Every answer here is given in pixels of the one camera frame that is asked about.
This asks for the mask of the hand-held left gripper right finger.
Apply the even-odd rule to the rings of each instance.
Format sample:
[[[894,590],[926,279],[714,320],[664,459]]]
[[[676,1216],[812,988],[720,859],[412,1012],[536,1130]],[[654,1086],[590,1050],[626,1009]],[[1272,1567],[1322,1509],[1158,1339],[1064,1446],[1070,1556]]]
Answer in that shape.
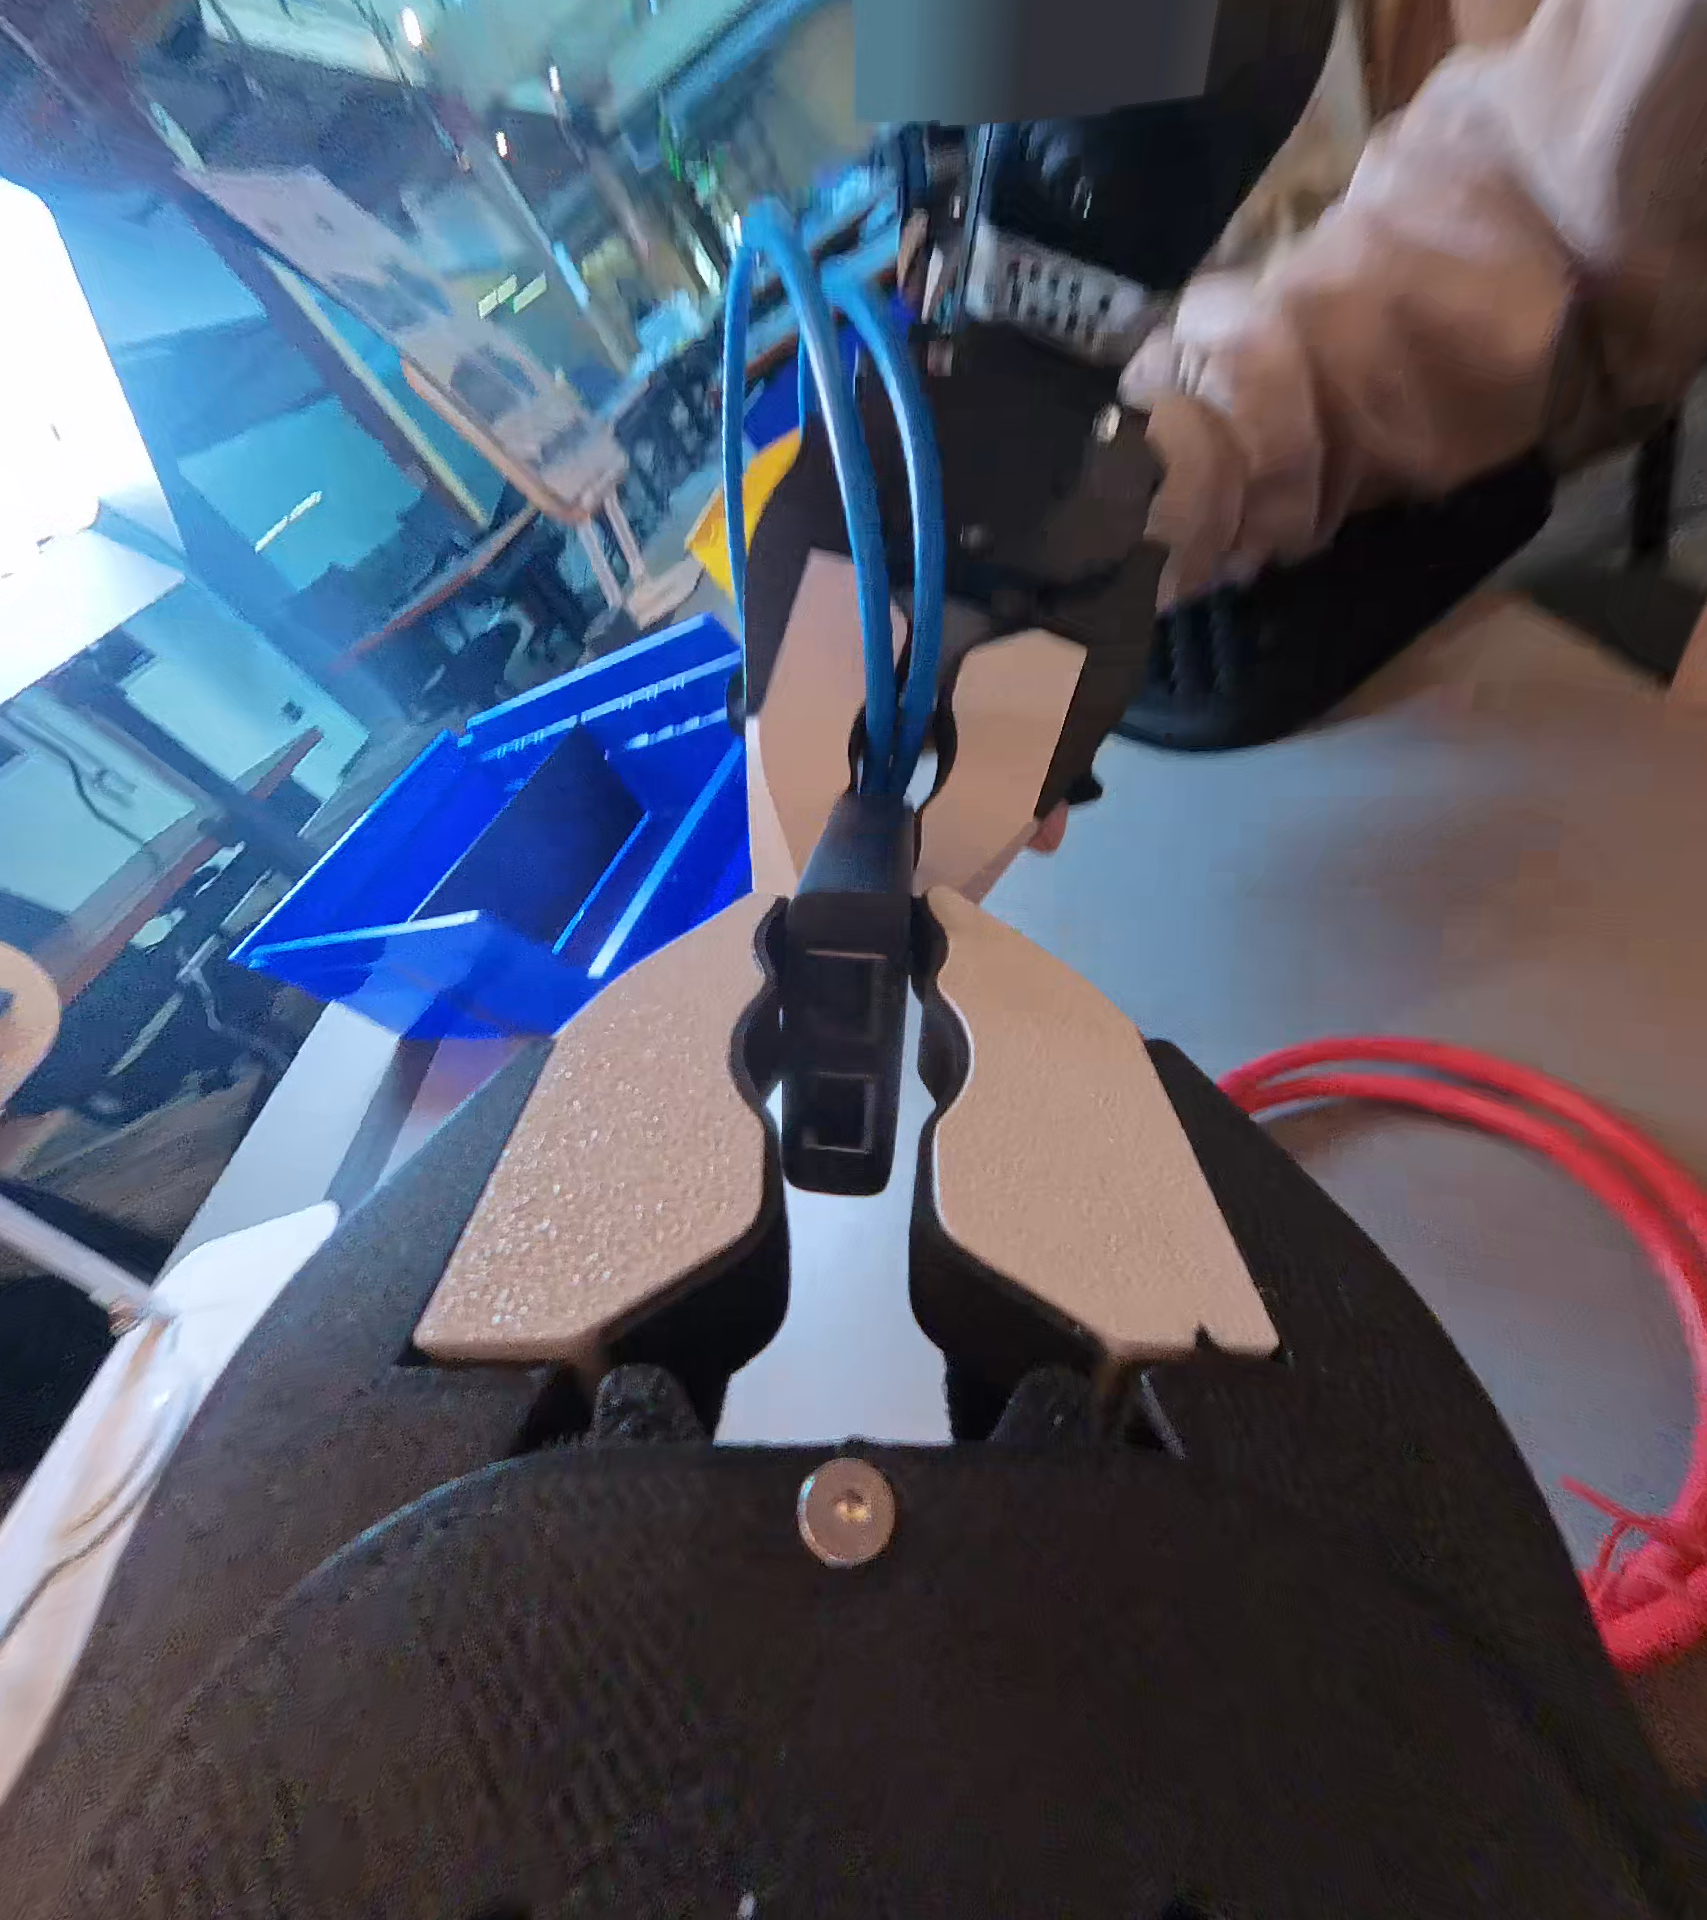
[[[982,905],[920,903],[912,1303],[954,1365],[1158,1365],[1282,1339],[1146,1038]]]

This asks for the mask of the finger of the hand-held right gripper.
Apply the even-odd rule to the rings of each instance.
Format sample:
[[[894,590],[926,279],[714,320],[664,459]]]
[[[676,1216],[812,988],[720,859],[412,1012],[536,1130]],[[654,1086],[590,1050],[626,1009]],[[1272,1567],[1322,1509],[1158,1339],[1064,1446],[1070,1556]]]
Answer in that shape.
[[[856,570],[812,553],[770,670],[746,719],[752,889],[792,897],[834,806],[852,785],[852,733],[866,710]]]
[[[1044,630],[984,639],[962,658],[952,759],[924,806],[928,891],[986,899],[1030,848],[1056,806],[1042,790],[1084,666],[1080,641]]]

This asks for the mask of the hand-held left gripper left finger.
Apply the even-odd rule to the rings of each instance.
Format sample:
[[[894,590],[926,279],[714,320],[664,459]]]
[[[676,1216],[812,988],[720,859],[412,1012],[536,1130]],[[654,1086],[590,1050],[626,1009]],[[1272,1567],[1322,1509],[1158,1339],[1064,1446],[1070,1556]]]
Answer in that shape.
[[[562,1027],[416,1326],[426,1357],[596,1369],[770,1226],[742,1038],[782,903],[746,894]]]

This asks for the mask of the black ethernet port coupler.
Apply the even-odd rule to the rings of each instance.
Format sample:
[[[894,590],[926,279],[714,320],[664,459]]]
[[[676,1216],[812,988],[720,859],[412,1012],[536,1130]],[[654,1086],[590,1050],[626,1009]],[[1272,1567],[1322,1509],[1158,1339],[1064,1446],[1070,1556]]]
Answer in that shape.
[[[800,1190],[872,1198],[892,1178],[914,981],[914,808],[832,804],[776,941],[780,1164]]]

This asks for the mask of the person's right forearm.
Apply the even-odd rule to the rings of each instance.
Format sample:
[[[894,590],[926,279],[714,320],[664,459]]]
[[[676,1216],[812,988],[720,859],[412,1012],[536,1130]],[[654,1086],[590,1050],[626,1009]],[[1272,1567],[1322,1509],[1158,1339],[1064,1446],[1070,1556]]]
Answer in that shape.
[[[1540,4],[1454,52],[1284,271],[1394,299],[1406,491],[1664,411],[1707,361],[1707,4]]]

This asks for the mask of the person's right hand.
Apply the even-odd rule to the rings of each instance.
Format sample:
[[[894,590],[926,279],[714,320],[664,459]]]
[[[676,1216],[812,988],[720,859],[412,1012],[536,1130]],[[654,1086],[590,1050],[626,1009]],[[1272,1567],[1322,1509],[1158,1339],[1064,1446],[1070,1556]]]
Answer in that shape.
[[[1172,611],[1308,557],[1410,487],[1394,299],[1354,277],[1212,271],[1136,349],[1120,397],[1160,465],[1148,541]]]

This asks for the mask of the yellow object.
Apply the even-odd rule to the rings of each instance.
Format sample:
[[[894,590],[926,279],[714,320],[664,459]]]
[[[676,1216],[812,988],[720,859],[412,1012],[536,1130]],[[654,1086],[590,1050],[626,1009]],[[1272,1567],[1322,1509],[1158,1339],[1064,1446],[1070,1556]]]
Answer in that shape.
[[[734,521],[740,521],[750,543],[774,489],[792,470],[802,443],[802,429],[794,427],[768,443],[748,443],[744,453],[738,498],[720,485],[696,516],[684,537],[684,551],[700,565],[712,584],[736,600],[734,584]]]

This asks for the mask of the blue plastic bin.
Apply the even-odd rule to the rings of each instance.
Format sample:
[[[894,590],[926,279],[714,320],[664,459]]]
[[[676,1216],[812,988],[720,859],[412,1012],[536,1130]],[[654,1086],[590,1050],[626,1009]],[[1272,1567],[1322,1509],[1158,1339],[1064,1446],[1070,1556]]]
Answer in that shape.
[[[235,962],[416,1042],[550,1038],[750,888],[712,614],[444,731]]]

